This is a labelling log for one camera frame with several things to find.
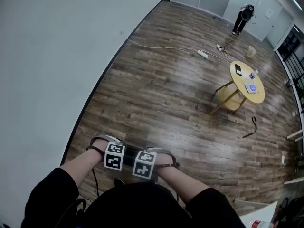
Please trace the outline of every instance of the black sleeve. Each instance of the black sleeve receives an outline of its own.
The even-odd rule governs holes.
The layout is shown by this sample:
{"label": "black sleeve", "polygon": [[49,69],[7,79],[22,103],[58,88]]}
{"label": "black sleeve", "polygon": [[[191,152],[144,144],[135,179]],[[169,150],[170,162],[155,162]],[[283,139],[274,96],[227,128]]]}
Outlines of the black sleeve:
{"label": "black sleeve", "polygon": [[205,189],[195,196],[186,210],[193,219],[201,220],[203,227],[245,228],[226,196],[213,188]]}
{"label": "black sleeve", "polygon": [[54,169],[31,192],[21,228],[55,227],[78,195],[72,177],[61,168]]}

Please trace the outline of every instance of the standing person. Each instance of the standing person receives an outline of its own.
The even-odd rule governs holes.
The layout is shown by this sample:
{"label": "standing person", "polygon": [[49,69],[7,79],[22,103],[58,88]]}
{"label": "standing person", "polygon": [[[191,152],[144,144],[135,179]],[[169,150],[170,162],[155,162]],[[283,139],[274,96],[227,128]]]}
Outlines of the standing person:
{"label": "standing person", "polygon": [[[167,182],[187,205],[178,204],[171,192],[150,182],[124,184],[105,191],[76,217],[78,187],[100,162],[108,141],[94,138],[94,146],[75,159],[55,168],[32,191],[25,207],[21,228],[99,228],[162,226],[182,224],[213,228],[245,228],[225,195],[184,174],[173,166],[157,168],[156,174]],[[173,164],[169,154],[158,153],[156,165]]]}
{"label": "standing person", "polygon": [[250,4],[243,4],[243,6],[241,7],[238,13],[236,23],[234,24],[234,28],[232,30],[232,34],[235,35],[237,33],[239,35],[242,32],[245,25],[247,24],[247,22],[253,16],[253,14],[254,14],[254,6]]}

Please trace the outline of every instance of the black shirt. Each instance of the black shirt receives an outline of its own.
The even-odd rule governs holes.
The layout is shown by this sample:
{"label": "black shirt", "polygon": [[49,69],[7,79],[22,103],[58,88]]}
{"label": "black shirt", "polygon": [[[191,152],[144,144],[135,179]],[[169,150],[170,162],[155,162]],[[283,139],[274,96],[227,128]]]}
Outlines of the black shirt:
{"label": "black shirt", "polygon": [[157,184],[134,183],[114,187],[97,198],[85,214],[76,218],[76,208],[69,207],[78,195],[71,176],[61,168],[54,169],[33,189],[21,228],[54,228],[60,219],[57,228],[116,227],[122,224],[130,227],[162,224],[245,227],[225,195],[213,188],[202,191],[187,204],[186,210],[191,216],[168,189]]}

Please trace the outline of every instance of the bottle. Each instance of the bottle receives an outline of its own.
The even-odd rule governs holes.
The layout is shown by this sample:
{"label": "bottle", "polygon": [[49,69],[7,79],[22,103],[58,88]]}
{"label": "bottle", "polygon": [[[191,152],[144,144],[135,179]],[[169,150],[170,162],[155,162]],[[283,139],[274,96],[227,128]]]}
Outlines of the bottle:
{"label": "bottle", "polygon": [[252,72],[251,74],[249,74],[249,78],[254,79],[257,76],[257,74],[258,74],[258,71],[256,70],[256,71]]}
{"label": "bottle", "polygon": [[265,222],[265,221],[259,221],[259,220],[253,220],[249,223],[249,227],[251,228],[276,228],[274,224]]}

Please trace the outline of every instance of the wrist strap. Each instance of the wrist strap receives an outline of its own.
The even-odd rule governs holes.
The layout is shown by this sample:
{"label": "wrist strap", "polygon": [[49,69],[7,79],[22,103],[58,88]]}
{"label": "wrist strap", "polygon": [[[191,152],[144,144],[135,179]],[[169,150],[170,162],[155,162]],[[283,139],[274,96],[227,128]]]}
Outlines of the wrist strap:
{"label": "wrist strap", "polygon": [[160,168],[170,167],[170,166],[173,166],[173,167],[175,167],[176,169],[178,169],[179,166],[180,166],[180,164],[179,164],[179,163],[176,163],[176,164],[155,165],[155,168],[156,168],[156,169],[160,169]]}
{"label": "wrist strap", "polygon": [[90,145],[90,146],[88,146],[88,147],[86,148],[85,151],[88,151],[89,149],[96,150],[96,151],[101,155],[101,157],[104,157],[104,155],[105,155],[105,152],[104,152],[104,151],[98,149],[98,148],[95,147],[95,146],[91,146],[91,145]]}

